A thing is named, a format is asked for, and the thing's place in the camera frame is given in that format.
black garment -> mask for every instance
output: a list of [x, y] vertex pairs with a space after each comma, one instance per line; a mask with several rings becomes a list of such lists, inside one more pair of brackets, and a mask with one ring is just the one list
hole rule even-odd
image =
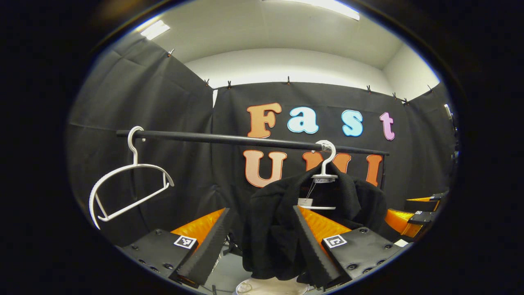
[[[250, 199], [242, 240], [244, 269], [252, 278], [290, 280], [306, 271], [294, 224], [293, 205], [305, 198], [317, 167], [297, 176], [266, 185]], [[384, 193], [371, 183], [342, 173], [333, 163], [326, 173], [336, 174], [332, 183], [317, 183], [310, 198], [312, 206], [336, 206], [315, 212], [350, 229], [366, 226], [377, 231], [386, 217]]]

hanger hook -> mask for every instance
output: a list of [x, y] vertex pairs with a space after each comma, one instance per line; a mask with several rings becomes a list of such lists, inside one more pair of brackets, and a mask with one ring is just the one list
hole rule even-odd
[[335, 145], [331, 141], [328, 141], [328, 140], [319, 140], [316, 143], [322, 145], [323, 151], [331, 151], [331, 155], [322, 162], [322, 170], [320, 172], [320, 175], [327, 175], [326, 174], [326, 165], [328, 163], [331, 163], [336, 156]]
[[133, 165], [138, 165], [138, 151], [133, 146], [133, 135], [138, 130], [143, 131], [144, 128], [140, 126], [135, 126], [129, 131], [129, 135], [127, 136], [127, 145], [129, 146], [129, 149], [133, 152]]

hanger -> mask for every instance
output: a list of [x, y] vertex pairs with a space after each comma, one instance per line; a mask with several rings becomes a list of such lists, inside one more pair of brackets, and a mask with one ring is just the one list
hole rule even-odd
[[[326, 165], [328, 163], [331, 163], [336, 155], [335, 145], [327, 140], [320, 140], [320, 141], [317, 141], [316, 143], [320, 143], [322, 145], [323, 151], [331, 151], [331, 155], [322, 162], [320, 174], [315, 174], [311, 177], [313, 179], [313, 185], [311, 186], [306, 199], [309, 198], [309, 195], [311, 194], [311, 192], [313, 191], [317, 183], [334, 182], [338, 178], [338, 175], [326, 174]], [[336, 207], [315, 207], [315, 206], [301, 206], [301, 207], [306, 208], [306, 209], [317, 209], [317, 210], [335, 210], [336, 209]]]
[[[127, 145], [129, 146], [129, 149], [133, 152], [133, 163], [131, 165], [127, 165], [127, 166], [124, 166], [124, 167], [120, 167], [118, 169], [115, 169], [109, 173], [107, 173], [106, 175], [104, 175], [101, 179], [99, 179], [95, 185], [93, 186], [93, 189], [91, 190], [91, 194], [89, 195], [89, 213], [91, 213], [91, 218], [93, 219], [93, 222], [95, 223], [95, 226], [100, 229], [98, 223], [96, 222], [96, 218], [95, 218], [95, 212], [94, 212], [94, 208], [93, 208], [93, 203], [94, 203], [94, 200], [96, 199], [96, 202], [98, 203], [99, 207], [100, 207], [100, 210], [102, 211], [102, 213], [104, 214], [105, 217], [100, 217], [98, 216], [98, 219], [100, 219], [101, 221], [104, 221], [104, 222], [107, 222], [115, 217], [117, 217], [118, 215], [130, 210], [131, 208], [133, 207], [136, 207], [138, 205], [140, 205], [141, 203], [149, 200], [150, 198], [158, 195], [160, 192], [164, 191], [166, 188], [168, 188], [170, 185], [171, 186], [174, 186], [174, 183], [173, 183], [173, 180], [171, 179], [171, 176], [169, 176], [169, 174], [162, 168], [158, 167], [158, 166], [155, 166], [155, 165], [150, 165], [150, 164], [138, 164], [138, 152], [136, 150], [136, 148], [133, 146], [133, 134], [135, 134], [135, 132], [137, 130], [141, 130], [143, 131], [144, 129], [140, 126], [135, 126], [133, 127], [130, 131], [129, 131], [129, 135], [127, 136]], [[98, 197], [98, 194], [96, 193], [96, 191], [98, 190], [98, 188], [100, 187], [100, 185], [102, 185], [102, 183], [104, 183], [104, 181], [106, 181], [108, 178], [110, 178], [111, 176], [117, 174], [117, 173], [120, 173], [122, 171], [126, 171], [126, 170], [130, 170], [130, 169], [134, 169], [134, 168], [142, 168], [142, 167], [148, 167], [148, 168], [155, 168], [157, 170], [160, 170], [162, 171], [162, 178], [163, 178], [163, 188], [159, 189], [158, 191], [150, 194], [149, 196], [145, 197], [145, 198], [142, 198], [141, 200], [138, 200], [136, 202], [134, 202], [133, 204], [129, 205], [129, 206], [126, 206], [125, 208], [122, 208], [120, 210], [118, 210], [117, 212], [113, 213], [113, 214], [110, 214], [110, 215], [107, 215], [107, 213], [105, 212], [104, 210], [104, 207], [102, 207], [102, 203], [100, 203], [100, 199]]]

white wall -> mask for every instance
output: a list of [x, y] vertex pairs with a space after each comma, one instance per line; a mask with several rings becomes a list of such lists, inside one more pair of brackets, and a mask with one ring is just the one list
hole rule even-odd
[[404, 44], [384, 68], [393, 92], [399, 98], [411, 100], [433, 88], [440, 81], [428, 64]]
[[265, 48], [230, 51], [185, 65], [203, 80], [209, 79], [213, 88], [227, 86], [228, 80], [231, 85], [286, 82], [289, 76], [291, 82], [362, 89], [370, 85], [372, 91], [388, 95], [393, 92], [383, 71], [353, 59], [310, 50]]

orange letter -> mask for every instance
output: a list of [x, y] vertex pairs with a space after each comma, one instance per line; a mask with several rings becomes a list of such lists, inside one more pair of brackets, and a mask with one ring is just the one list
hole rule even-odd
[[366, 181], [373, 184], [374, 186], [377, 186], [378, 165], [382, 162], [382, 156], [369, 155], [367, 156], [366, 160], [368, 164]]
[[266, 138], [271, 135], [271, 132], [266, 130], [266, 123], [270, 128], [273, 128], [276, 122], [275, 113], [280, 113], [282, 107], [274, 102], [260, 106], [251, 106], [247, 108], [247, 111], [251, 113], [251, 131], [247, 133], [247, 136]]
[[[320, 162], [324, 161], [322, 155], [318, 152], [312, 153], [307, 152], [302, 155], [302, 158], [305, 160], [305, 170], [309, 171], [317, 167]], [[347, 166], [351, 161], [351, 156], [348, 154], [340, 153], [335, 156], [333, 159], [333, 164], [342, 172], [347, 172]]]
[[247, 150], [244, 151], [244, 157], [246, 157], [246, 179], [249, 183], [256, 187], [264, 187], [273, 181], [277, 181], [282, 178], [282, 163], [288, 157], [286, 153], [282, 152], [270, 152], [269, 158], [273, 160], [271, 168], [271, 178], [263, 179], [259, 175], [260, 159], [264, 156], [261, 151]]

